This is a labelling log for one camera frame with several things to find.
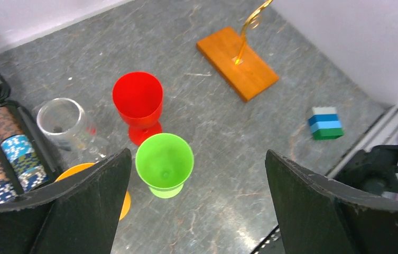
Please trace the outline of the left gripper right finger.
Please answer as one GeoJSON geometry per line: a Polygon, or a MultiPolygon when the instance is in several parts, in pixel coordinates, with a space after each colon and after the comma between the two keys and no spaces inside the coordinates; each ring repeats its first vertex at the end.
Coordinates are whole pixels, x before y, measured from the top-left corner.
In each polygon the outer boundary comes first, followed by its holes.
{"type": "Polygon", "coordinates": [[[398,201],[352,188],[268,150],[286,253],[398,253],[398,201]]]}

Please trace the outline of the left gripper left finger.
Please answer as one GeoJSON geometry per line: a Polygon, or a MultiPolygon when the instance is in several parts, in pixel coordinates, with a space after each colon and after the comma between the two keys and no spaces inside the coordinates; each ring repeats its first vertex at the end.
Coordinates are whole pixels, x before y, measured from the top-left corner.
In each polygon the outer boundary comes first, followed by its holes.
{"type": "Polygon", "coordinates": [[[110,253],[131,170],[125,148],[0,204],[0,253],[110,253]]]}

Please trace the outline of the yellow wine glass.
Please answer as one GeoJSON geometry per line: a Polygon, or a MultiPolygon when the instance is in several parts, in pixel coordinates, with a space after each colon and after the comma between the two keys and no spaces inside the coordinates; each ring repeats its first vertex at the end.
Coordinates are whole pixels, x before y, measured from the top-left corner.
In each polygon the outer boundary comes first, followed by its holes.
{"type": "MultiPolygon", "coordinates": [[[[63,172],[56,179],[56,181],[60,181],[60,180],[65,179],[65,178],[67,178],[67,177],[69,177],[71,175],[74,175],[74,174],[76,174],[78,172],[81,172],[81,171],[91,167],[94,164],[95,164],[95,162],[87,162],[87,163],[75,165],[75,166],[69,168],[68,170],[66,170],[65,172],[63,172]]],[[[127,215],[127,213],[130,210],[130,207],[131,207],[131,196],[129,194],[129,191],[127,191],[126,194],[125,194],[124,201],[123,201],[123,206],[122,206],[122,209],[121,209],[119,220],[122,220],[127,215]]]]}

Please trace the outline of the clear wine glass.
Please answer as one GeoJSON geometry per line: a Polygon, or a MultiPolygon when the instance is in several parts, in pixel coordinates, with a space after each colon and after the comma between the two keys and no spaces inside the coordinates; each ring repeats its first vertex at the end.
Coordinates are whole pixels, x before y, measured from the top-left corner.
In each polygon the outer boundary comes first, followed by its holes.
{"type": "Polygon", "coordinates": [[[98,135],[91,116],[70,98],[55,98],[43,103],[36,123],[56,147],[72,151],[82,162],[99,162],[108,156],[109,142],[98,135]]]}

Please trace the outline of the green wine glass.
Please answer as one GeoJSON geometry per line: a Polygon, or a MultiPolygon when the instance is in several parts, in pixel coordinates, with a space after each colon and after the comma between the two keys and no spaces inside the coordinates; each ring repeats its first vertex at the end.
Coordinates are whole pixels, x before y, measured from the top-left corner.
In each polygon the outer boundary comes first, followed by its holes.
{"type": "Polygon", "coordinates": [[[135,156],[136,171],[158,198],[178,195],[190,177],[195,157],[190,145],[180,136],[159,133],[147,138],[135,156]]]}

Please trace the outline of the red wine glass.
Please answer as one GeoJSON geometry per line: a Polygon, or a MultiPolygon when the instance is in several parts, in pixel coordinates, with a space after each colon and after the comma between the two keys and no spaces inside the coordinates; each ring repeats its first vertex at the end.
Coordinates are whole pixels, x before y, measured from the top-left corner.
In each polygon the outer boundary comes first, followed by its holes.
{"type": "Polygon", "coordinates": [[[128,137],[137,146],[147,138],[161,133],[164,91],[161,82],[143,71],[130,72],[117,80],[112,101],[128,125],[128,137]]]}

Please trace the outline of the black poker chip case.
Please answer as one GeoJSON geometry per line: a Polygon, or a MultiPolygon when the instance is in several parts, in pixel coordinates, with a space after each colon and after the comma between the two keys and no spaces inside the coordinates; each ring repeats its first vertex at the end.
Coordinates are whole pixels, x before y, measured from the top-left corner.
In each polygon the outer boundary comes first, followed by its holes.
{"type": "Polygon", "coordinates": [[[62,173],[30,112],[10,93],[0,75],[0,204],[48,185],[62,173]]]}

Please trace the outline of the blue green brick stack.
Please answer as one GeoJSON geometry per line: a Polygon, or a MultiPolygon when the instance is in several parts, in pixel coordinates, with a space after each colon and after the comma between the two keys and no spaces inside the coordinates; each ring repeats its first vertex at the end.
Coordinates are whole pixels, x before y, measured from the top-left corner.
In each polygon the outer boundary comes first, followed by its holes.
{"type": "Polygon", "coordinates": [[[334,140],[344,135],[335,107],[311,107],[307,112],[307,121],[314,140],[334,140]]]}

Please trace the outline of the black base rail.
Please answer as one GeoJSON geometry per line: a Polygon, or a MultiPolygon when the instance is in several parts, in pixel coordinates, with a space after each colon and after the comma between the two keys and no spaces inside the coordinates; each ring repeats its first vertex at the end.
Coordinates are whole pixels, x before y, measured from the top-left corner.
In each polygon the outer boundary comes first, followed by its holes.
{"type": "MultiPolygon", "coordinates": [[[[398,107],[389,108],[334,170],[323,176],[398,201],[398,107]]],[[[254,253],[286,253],[278,223],[254,253]]]]}

